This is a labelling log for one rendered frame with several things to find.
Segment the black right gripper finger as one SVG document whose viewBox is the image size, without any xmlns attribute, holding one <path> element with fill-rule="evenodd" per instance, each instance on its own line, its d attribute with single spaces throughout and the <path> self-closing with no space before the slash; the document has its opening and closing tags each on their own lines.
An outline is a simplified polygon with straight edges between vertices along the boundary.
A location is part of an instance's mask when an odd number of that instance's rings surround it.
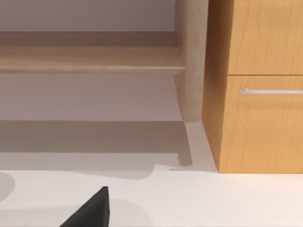
<svg viewBox="0 0 303 227">
<path fill-rule="evenodd" d="M 59 227 L 109 227 L 108 186 L 102 187 Z"/>
</svg>

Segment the orange wooden cupboard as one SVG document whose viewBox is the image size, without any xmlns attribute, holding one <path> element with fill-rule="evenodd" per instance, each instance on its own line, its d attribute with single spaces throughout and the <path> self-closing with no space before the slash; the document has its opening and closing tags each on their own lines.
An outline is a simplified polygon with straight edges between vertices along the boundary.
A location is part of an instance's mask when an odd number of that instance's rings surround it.
<svg viewBox="0 0 303 227">
<path fill-rule="evenodd" d="M 218 171 L 229 76 L 303 76 L 303 0 L 209 0 L 202 122 Z"/>
</svg>

